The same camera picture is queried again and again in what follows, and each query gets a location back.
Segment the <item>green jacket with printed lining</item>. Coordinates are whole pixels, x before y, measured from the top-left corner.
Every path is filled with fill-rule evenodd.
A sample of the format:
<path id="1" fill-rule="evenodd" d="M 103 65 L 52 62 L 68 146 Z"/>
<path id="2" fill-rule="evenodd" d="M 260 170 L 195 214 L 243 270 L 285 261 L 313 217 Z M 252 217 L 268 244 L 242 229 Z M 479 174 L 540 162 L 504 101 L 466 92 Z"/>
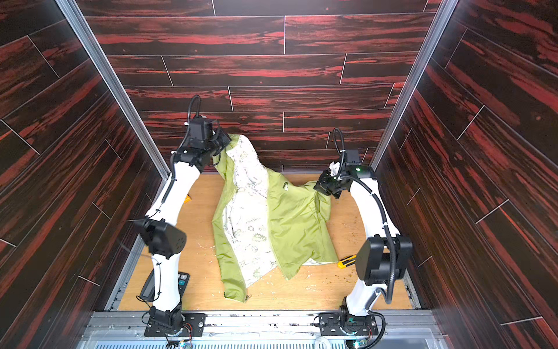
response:
<path id="1" fill-rule="evenodd" d="M 248 288 L 274 269 L 287 280 L 302 266 L 338 260 L 328 232 L 331 199 L 315 182 L 296 186 L 265 167 L 250 140 L 231 135 L 216 169 L 225 184 L 212 218 L 224 296 L 246 302 Z"/>

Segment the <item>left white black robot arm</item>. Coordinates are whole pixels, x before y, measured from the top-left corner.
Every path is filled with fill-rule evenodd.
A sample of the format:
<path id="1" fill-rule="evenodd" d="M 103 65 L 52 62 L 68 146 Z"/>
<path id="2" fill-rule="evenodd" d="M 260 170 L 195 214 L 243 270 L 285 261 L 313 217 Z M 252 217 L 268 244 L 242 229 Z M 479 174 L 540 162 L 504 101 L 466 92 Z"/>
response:
<path id="1" fill-rule="evenodd" d="M 179 292 L 179 261 L 187 235 L 177 228 L 180 210 L 201 173 L 230 144 L 219 122 L 196 116 L 187 122 L 187 132 L 171 153 L 171 174 L 163 191 L 145 214 L 135 221 L 153 262 L 154 297 L 150 305 L 148 334 L 177 336 L 185 328 Z"/>

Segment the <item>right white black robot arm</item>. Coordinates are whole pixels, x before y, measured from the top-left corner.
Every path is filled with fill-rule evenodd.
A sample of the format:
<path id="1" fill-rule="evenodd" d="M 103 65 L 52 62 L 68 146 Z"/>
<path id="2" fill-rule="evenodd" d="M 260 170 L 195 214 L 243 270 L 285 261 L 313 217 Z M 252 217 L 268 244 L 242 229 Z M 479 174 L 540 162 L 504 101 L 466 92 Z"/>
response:
<path id="1" fill-rule="evenodd" d="M 413 244 L 389 217 L 374 171 L 362 165 L 358 151 L 342 149 L 339 159 L 319 177 L 315 190 L 336 199 L 343 191 L 350 193 L 366 233 L 363 246 L 353 258 L 358 281 L 341 304 L 344 320 L 369 315 L 380 296 L 390 304 L 395 282 L 405 275 Z"/>

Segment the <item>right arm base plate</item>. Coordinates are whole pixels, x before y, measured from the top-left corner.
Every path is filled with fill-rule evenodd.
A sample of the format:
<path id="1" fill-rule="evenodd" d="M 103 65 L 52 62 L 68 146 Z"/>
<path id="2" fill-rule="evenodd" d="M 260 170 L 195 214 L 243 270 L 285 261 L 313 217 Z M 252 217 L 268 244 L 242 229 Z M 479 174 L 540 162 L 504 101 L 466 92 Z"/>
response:
<path id="1" fill-rule="evenodd" d="M 379 334 L 376 320 L 373 316 L 352 316 L 337 312 L 322 312 L 314 321 L 322 336 L 366 336 Z"/>

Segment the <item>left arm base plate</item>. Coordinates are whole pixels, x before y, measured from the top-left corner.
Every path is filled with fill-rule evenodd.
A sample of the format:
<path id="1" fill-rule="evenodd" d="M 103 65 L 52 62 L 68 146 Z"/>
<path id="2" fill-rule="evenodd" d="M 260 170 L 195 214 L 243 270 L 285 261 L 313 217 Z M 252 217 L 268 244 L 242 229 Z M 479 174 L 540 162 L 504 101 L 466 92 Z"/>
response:
<path id="1" fill-rule="evenodd" d="M 145 337 L 201 337 L 206 324 L 206 314 L 182 312 L 170 314 L 156 311 L 150 315 Z"/>

